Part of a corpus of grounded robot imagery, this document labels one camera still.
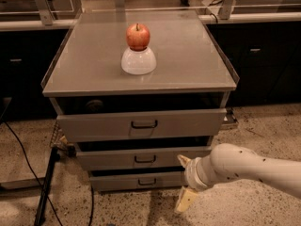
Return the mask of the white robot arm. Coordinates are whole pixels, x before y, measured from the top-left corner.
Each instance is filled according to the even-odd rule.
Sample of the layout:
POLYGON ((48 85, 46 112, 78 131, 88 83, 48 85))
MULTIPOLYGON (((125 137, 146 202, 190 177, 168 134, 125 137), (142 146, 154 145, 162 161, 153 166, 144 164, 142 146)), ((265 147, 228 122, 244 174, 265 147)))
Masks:
POLYGON ((176 213, 185 212, 198 194, 214 185, 237 180, 253 180, 301 198, 301 162, 259 156, 254 151, 223 143, 205 157, 179 154, 187 186, 180 190, 176 213))

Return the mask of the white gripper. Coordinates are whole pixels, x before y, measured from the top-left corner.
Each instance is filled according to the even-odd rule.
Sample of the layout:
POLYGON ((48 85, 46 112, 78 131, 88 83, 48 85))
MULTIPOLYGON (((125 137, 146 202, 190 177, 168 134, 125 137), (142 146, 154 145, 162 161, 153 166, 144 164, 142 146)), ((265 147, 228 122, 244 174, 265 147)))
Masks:
POLYGON ((175 212, 183 213, 195 201, 198 192, 214 186, 215 172, 208 156, 190 159, 182 154, 178 154, 177 158, 185 168, 184 176, 189 186, 181 188, 175 205, 175 212))

